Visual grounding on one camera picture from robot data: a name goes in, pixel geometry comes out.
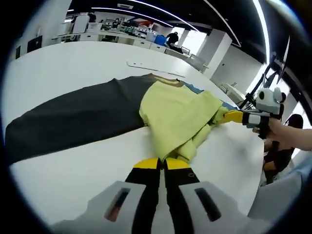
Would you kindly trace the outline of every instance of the clothing sleeve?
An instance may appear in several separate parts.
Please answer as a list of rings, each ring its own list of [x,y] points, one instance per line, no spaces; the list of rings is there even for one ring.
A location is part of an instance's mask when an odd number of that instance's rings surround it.
[[[277,171],[281,172],[287,167],[292,158],[293,151],[294,149],[276,152],[278,155],[274,158],[274,165]]]

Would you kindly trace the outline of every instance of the white table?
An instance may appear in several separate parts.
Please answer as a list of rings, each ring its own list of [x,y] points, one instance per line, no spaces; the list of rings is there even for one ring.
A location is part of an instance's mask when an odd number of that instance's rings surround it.
[[[140,76],[149,70],[127,66],[141,60],[177,69],[178,79],[234,103],[186,62],[136,46],[110,42],[70,42],[47,46],[11,62],[2,93],[2,127],[52,98],[112,78]],[[165,78],[177,78],[153,72]],[[116,180],[124,181],[134,164],[154,156],[147,127],[69,150],[17,162],[12,174],[34,211],[47,223],[74,219],[87,202]],[[263,142],[236,123],[213,129],[191,163],[201,181],[231,196],[247,214],[259,185]]]

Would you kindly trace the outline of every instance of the office room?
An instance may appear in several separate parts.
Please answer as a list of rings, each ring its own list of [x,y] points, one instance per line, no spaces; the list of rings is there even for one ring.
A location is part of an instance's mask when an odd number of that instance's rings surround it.
[[[9,220],[56,234],[304,228],[285,220],[311,183],[308,0],[28,7],[3,64]]]

